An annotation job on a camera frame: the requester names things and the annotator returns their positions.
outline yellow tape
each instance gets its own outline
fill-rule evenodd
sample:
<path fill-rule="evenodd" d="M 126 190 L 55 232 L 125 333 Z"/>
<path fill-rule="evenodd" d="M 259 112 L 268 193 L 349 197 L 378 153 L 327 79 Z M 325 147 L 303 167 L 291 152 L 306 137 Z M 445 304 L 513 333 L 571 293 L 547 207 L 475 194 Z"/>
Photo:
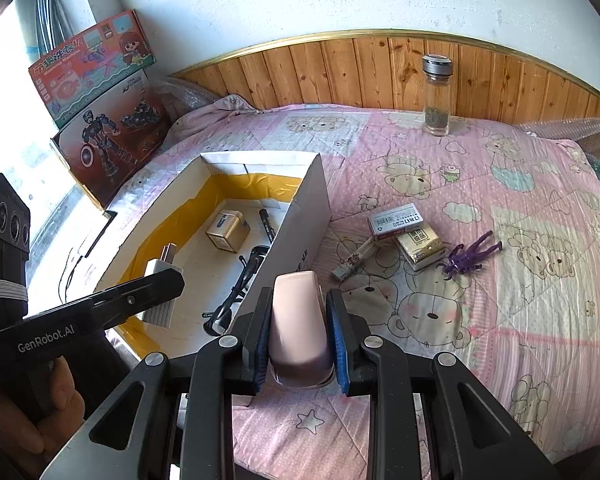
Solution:
<path fill-rule="evenodd" d="M 171 213 L 146 238 L 136 251 L 136 256 L 126 268 L 119 283 L 144 276 L 146 263 L 160 258 L 162 248 L 169 243 L 178 248 L 186 244 L 200 229 L 222 200 L 262 200 L 272 198 L 291 202 L 301 178 L 268 173 L 217 174 L 207 179 L 198 194 Z M 144 324 L 135 316 L 118 327 L 122 337 L 143 359 L 160 346 L 144 331 Z"/>

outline white power adapter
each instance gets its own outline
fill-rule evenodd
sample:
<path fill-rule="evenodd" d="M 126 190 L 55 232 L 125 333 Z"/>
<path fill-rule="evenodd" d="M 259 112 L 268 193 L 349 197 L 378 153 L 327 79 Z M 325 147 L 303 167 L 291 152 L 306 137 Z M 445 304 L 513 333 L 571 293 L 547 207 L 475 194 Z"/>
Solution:
<path fill-rule="evenodd" d="M 166 245 L 162 250 L 162 256 L 159 260 L 150 260 L 147 262 L 144 275 L 149 276 L 150 274 L 155 274 L 156 272 L 166 269 L 176 269 L 182 274 L 182 269 L 173 265 L 173 257 L 176 254 L 176 249 L 177 247 L 174 244 Z M 171 317 L 173 317 L 173 305 L 175 304 L 175 301 L 176 300 L 173 299 L 166 303 L 151 307 L 138 314 L 138 317 L 145 323 L 169 328 L 171 325 Z"/>

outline bottle lid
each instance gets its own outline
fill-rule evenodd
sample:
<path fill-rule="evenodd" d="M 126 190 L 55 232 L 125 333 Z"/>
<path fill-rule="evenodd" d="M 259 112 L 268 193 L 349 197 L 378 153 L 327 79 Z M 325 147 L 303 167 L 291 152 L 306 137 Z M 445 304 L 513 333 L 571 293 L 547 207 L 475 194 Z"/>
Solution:
<path fill-rule="evenodd" d="M 425 54 L 422 56 L 422 71 L 433 76 L 449 77 L 454 72 L 454 64 L 446 56 Z"/>

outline wooden headboard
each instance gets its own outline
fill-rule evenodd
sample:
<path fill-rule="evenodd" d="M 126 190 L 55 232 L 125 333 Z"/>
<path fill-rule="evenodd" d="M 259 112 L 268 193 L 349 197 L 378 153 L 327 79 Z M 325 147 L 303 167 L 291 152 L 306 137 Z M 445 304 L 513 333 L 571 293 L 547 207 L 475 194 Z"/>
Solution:
<path fill-rule="evenodd" d="M 349 30 L 271 41 L 174 76 L 256 108 L 336 103 L 422 110 L 422 55 L 454 61 L 452 113 L 517 124 L 600 117 L 600 92 L 540 59 L 485 41 L 410 30 Z"/>

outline black marker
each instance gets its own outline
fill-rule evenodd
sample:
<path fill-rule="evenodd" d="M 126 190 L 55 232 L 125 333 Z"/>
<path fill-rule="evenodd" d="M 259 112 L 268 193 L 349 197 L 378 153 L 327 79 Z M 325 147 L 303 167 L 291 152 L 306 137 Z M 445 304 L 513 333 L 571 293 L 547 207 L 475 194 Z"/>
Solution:
<path fill-rule="evenodd" d="M 271 224 L 269 223 L 269 213 L 267 213 L 266 209 L 260 210 L 260 220 L 262 220 L 264 230 L 267 232 L 269 242 L 273 243 L 273 240 L 276 237 L 276 232 L 273 230 L 273 227 L 271 227 Z"/>

